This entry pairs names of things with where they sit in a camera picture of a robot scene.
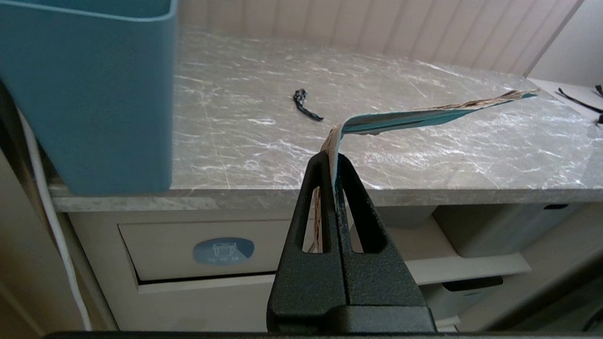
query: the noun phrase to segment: shelf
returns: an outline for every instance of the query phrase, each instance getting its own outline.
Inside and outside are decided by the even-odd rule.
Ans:
[[[455,315],[454,317],[440,319],[435,321],[435,327],[438,332],[458,332],[456,325],[461,323],[461,319]]]
[[[530,272],[521,254],[463,258],[454,251],[433,217],[416,229],[388,233],[417,285]]]

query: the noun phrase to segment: white cable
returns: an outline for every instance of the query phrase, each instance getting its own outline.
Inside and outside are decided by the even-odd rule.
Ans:
[[[46,184],[46,177],[44,176],[44,169],[42,168],[42,160],[40,158],[40,151],[37,147],[36,137],[31,127],[25,120],[25,117],[19,112],[21,124],[23,125],[23,132],[25,133],[25,142],[27,143],[27,149],[30,152],[31,166],[34,170],[34,178],[36,179],[36,186],[42,199],[42,205],[44,206],[44,212],[48,218],[48,223],[54,235],[54,239],[57,241],[58,252],[63,260],[63,266],[67,271],[67,279],[69,281],[69,287],[71,288],[71,294],[75,299],[78,309],[80,310],[81,320],[84,323],[84,329],[86,331],[92,331],[92,324],[90,323],[90,316],[86,309],[86,304],[81,298],[80,288],[77,284],[77,278],[75,276],[75,269],[71,257],[69,256],[69,250],[67,248],[67,242],[65,236],[61,230],[61,225],[57,218],[57,213],[54,210],[50,192],[48,191],[48,185]]]

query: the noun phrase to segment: clamp jaw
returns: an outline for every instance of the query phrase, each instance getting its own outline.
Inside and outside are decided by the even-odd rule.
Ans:
[[[268,331],[435,332],[423,295],[356,170],[348,158],[338,156],[335,196],[327,153],[308,162],[268,300]],[[316,187],[320,187],[323,253],[305,253],[303,238]],[[352,250],[346,197],[363,253]]]

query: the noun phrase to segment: black wire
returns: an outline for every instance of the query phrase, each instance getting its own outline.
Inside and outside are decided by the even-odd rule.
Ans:
[[[312,113],[310,111],[308,111],[305,107],[303,107],[303,104],[306,102],[306,97],[308,96],[308,92],[305,89],[298,89],[295,94],[293,95],[293,101],[295,101],[295,105],[297,106],[297,109],[304,113],[305,115],[309,116],[311,119],[316,120],[316,121],[322,121],[323,117],[318,116],[316,113]]]
[[[578,99],[574,99],[574,98],[570,97],[569,95],[563,93],[563,91],[561,90],[561,87],[559,87],[557,89],[557,91],[559,91],[559,95],[561,95],[562,97],[564,97],[564,98],[566,98],[568,100],[573,101],[574,103],[580,104],[580,105],[582,105],[582,106],[584,106],[584,107],[586,107],[588,109],[592,109],[592,110],[594,110],[595,112],[597,112],[599,114],[603,113],[603,109],[598,109],[597,107],[593,107],[593,106],[591,106],[589,104],[585,104],[582,101],[580,101]]]

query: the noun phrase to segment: white wall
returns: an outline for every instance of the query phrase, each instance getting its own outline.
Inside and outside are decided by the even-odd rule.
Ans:
[[[209,31],[525,74],[580,0],[182,0]]]
[[[603,83],[603,1],[585,0],[529,77],[592,87]]]

